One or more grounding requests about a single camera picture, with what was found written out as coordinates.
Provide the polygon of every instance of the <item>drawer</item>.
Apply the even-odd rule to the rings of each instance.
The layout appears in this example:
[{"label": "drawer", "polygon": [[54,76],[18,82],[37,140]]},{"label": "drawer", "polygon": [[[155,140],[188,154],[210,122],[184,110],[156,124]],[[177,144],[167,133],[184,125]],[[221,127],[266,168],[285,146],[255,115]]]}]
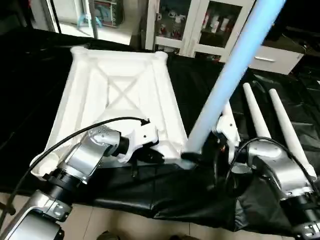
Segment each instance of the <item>drawer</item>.
[{"label": "drawer", "polygon": [[261,46],[249,67],[287,75],[302,57],[302,53]]}]

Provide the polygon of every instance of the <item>cabinet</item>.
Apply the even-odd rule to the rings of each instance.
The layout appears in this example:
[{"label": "cabinet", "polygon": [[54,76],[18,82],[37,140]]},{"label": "cabinet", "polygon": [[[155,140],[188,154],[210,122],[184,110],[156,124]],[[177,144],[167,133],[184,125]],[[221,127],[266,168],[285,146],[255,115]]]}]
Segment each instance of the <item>cabinet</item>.
[{"label": "cabinet", "polygon": [[[226,62],[255,0],[149,0],[145,33],[148,50]],[[250,68],[289,74],[305,49],[286,36],[265,40]]]},{"label": "cabinet", "polygon": [[149,0],[145,48],[228,58],[254,0]]}]

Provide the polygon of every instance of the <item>black fabric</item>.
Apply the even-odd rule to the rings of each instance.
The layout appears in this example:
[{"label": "black fabric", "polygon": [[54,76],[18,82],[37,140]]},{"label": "black fabric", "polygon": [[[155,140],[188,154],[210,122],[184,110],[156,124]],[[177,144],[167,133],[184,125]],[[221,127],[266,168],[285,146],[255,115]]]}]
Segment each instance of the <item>black fabric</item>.
[{"label": "black fabric", "polygon": [[[20,30],[0,38],[2,109],[0,130],[0,191],[10,192],[30,160],[47,142],[72,63],[70,47],[132,51],[128,46],[39,30]],[[199,59],[170,55],[172,86],[187,134],[223,67]],[[320,85],[275,73],[248,70],[250,82],[272,137],[285,143],[268,95],[276,88],[310,163],[320,174]],[[256,136],[240,84],[231,100],[240,136]],[[210,157],[210,139],[203,151]],[[138,179],[129,167],[99,169],[79,203],[118,209],[148,218],[192,222],[231,231],[245,229],[290,234],[290,226],[264,180],[254,178],[246,191],[231,198],[212,189],[210,168],[182,170],[176,165],[143,166]],[[31,174],[20,193],[30,195],[43,183]]]}]

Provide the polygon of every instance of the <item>white cylindrical rod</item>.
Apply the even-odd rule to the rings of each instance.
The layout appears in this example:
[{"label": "white cylindrical rod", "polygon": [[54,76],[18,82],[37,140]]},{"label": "white cylindrical rod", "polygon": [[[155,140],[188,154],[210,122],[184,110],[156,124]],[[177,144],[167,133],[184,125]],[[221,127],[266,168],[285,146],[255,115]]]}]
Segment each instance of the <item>white cylindrical rod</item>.
[{"label": "white cylindrical rod", "polygon": [[258,105],[256,98],[255,98],[255,95],[252,92],[252,89],[250,87],[250,84],[247,82],[245,84],[243,84],[243,89],[244,89],[245,98],[246,98],[246,101],[248,103],[249,110],[251,113],[251,117],[252,117],[252,121],[253,121],[256,135],[258,137],[271,138],[267,124],[264,120],[264,117],[262,116],[259,105]]},{"label": "white cylindrical rod", "polygon": [[[233,124],[235,127],[237,127],[236,121],[235,121],[235,117],[234,117],[234,114],[232,113],[232,109],[231,109],[231,106],[230,106],[230,102],[229,102],[229,101],[228,101],[228,102],[226,103],[226,105],[224,106],[224,109],[222,110],[222,114],[223,114],[223,115],[230,116],[230,120],[232,121],[232,124]],[[238,128],[237,128],[237,130],[236,130],[236,140],[237,140],[238,142],[241,141],[240,136],[239,136],[239,132],[238,132]]]},{"label": "white cylindrical rod", "polygon": [[255,2],[228,61],[193,126],[184,146],[184,152],[200,152],[285,2],[286,0],[257,0]]},{"label": "white cylindrical rod", "polygon": [[286,145],[292,154],[300,161],[300,163],[307,170],[308,174],[312,177],[313,180],[317,179],[317,174],[315,169],[309,163],[305,152],[300,144],[300,141],[297,137],[294,127],[291,124],[291,121],[287,115],[287,112],[278,96],[278,93],[275,89],[271,89],[269,91],[271,100],[273,103],[273,107],[278,118],[282,134],[284,136],[284,140]]}]

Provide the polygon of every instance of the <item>light blue pole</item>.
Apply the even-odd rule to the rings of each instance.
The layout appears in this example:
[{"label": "light blue pole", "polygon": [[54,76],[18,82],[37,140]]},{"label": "light blue pole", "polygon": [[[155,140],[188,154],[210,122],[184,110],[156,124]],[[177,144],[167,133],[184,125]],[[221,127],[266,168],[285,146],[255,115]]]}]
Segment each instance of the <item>light blue pole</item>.
[{"label": "light blue pole", "polygon": [[193,126],[184,152],[199,152],[286,0],[257,0]]}]

